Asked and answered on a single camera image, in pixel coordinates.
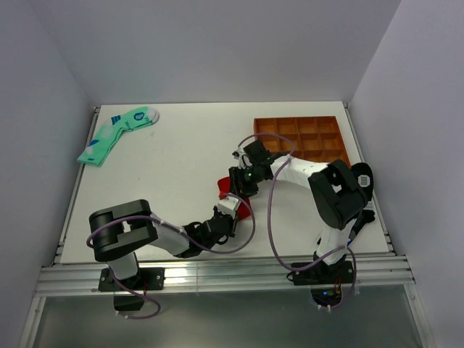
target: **red cloth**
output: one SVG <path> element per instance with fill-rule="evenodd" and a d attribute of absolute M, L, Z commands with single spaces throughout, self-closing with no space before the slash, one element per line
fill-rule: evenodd
<path fill-rule="evenodd" d="M 219 187 L 219 197 L 222 198 L 224 193 L 229 192 L 229 188 L 231 186 L 231 179 L 228 176 L 226 176 L 225 178 L 222 178 L 217 181 L 217 186 Z M 251 206 L 248 198 L 245 199 L 245 202 L 248 203 L 249 206 Z M 243 203 L 240 204 L 239 209 L 237 210 L 237 214 L 239 215 L 239 221 L 246 219 L 251 215 L 251 213 L 249 212 L 247 207 L 243 205 Z"/>

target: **white wall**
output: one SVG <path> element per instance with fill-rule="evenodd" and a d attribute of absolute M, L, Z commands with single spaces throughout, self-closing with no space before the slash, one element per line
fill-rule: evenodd
<path fill-rule="evenodd" d="M 30 0 L 94 101 L 351 100 L 399 0 Z"/>
<path fill-rule="evenodd" d="M 49 265 L 91 109 L 32 6 L 0 1 L 0 345 L 16 347 Z"/>
<path fill-rule="evenodd" d="M 464 2 L 403 0 L 352 117 L 440 347 L 464 342 Z"/>

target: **teal sock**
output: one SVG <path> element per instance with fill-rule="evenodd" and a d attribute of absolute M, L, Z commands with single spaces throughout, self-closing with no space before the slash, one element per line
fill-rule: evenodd
<path fill-rule="evenodd" d="M 160 114 L 151 107 L 139 107 L 124 115 L 111 117 L 99 129 L 78 162 L 101 166 L 121 134 L 147 127 L 158 121 Z"/>

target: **black joint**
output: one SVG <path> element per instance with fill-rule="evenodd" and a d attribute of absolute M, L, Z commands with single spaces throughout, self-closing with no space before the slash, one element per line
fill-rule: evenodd
<path fill-rule="evenodd" d="M 340 159 L 312 174 L 308 181 L 319 215 L 332 228 L 344 229 L 368 203 L 356 177 Z M 333 186 L 340 186 L 340 189 L 335 191 Z"/>
<path fill-rule="evenodd" d="M 255 140 L 244 147 L 249 162 L 254 165 L 266 162 L 270 159 L 270 152 L 264 147 L 261 140 Z"/>
<path fill-rule="evenodd" d="M 91 232 L 114 220 L 135 215 L 150 216 L 152 211 L 145 199 L 139 199 L 99 210 L 88 218 Z M 124 233 L 123 224 L 105 228 L 92 241 L 95 260 L 108 262 L 119 259 L 138 248 L 157 240 L 157 230 L 150 220 L 132 220 L 128 222 L 130 231 Z"/>
<path fill-rule="evenodd" d="M 118 312 L 137 312 L 144 306 L 144 299 L 135 296 L 115 296 L 113 297 L 113 307 Z"/>
<path fill-rule="evenodd" d="M 357 217 L 355 224 L 351 231 L 354 232 L 355 236 L 363 229 L 367 223 L 372 223 L 376 219 L 376 214 L 373 210 L 363 210 Z"/>
<path fill-rule="evenodd" d="M 221 213 L 217 207 L 213 209 L 214 214 L 211 219 L 203 223 L 190 223 L 183 226 L 190 238 L 205 248 L 211 249 L 216 244 L 224 244 L 229 237 L 234 237 L 237 217 Z M 176 257 L 187 259 L 199 255 L 203 249 L 190 242 L 188 249 Z"/>

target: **white table surface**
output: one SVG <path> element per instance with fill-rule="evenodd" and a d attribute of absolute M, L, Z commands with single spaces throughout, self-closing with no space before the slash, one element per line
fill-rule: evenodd
<path fill-rule="evenodd" d="M 111 116 L 143 105 L 104 105 L 96 130 Z M 135 199 L 146 199 L 161 218 L 176 225 L 212 217 L 218 198 L 217 181 L 236 165 L 231 153 L 253 133 L 256 117 L 336 116 L 351 163 L 360 161 L 343 104 L 330 102 L 153 104 L 160 113 L 155 125 L 124 133 L 101 167 L 86 165 L 67 228 L 62 263 L 95 262 L 86 246 L 88 216 L 97 210 Z M 228 258 L 273 256 L 266 225 L 269 183 L 251 198 L 257 230 L 252 242 Z M 236 237 L 217 250 L 235 249 L 251 231 L 248 218 L 239 223 Z M 273 200 L 273 235 L 281 256 L 312 254 L 326 228 L 312 194 L 290 183 L 278 183 Z M 378 220 L 364 227 L 352 243 L 357 254 L 388 252 Z M 140 248 L 139 260 L 179 260 L 162 249 Z M 202 252 L 191 260 L 224 258 Z"/>

